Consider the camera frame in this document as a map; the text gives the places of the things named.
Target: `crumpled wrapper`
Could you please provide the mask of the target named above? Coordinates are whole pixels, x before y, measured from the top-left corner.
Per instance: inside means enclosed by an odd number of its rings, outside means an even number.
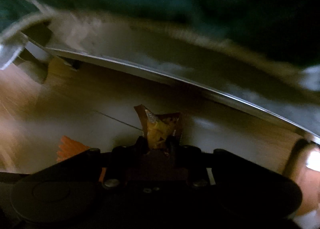
[[[139,116],[143,136],[148,141],[150,149],[166,149],[168,136],[180,140],[182,134],[181,114],[154,114],[142,104],[134,108]]]

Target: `gray surface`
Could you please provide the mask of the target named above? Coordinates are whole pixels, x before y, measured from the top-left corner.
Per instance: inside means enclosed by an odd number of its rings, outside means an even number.
[[[191,80],[263,107],[320,135],[320,105],[280,80],[229,56],[126,24],[53,22],[48,48],[114,57]]]

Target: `black object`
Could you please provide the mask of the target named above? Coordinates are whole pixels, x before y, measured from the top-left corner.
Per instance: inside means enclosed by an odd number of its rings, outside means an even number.
[[[295,228],[293,181],[225,150],[166,142],[167,151],[149,151],[143,137],[111,153],[90,149],[18,181],[11,203],[25,228]],[[101,167],[111,190],[98,183]]]

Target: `orange object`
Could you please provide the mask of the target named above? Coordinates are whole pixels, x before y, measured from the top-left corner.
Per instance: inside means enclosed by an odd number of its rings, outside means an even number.
[[[60,150],[57,151],[57,162],[67,160],[75,155],[80,154],[81,152],[85,152],[86,150],[90,149],[89,146],[83,145],[78,141],[74,141],[67,136],[62,136],[61,142],[62,144],[59,145]],[[103,181],[106,170],[106,168],[102,168],[99,178],[100,182]]]

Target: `bright light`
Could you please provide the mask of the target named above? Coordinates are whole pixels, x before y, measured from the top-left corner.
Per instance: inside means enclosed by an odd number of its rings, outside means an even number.
[[[313,151],[310,153],[306,166],[315,171],[320,171],[320,152]]]

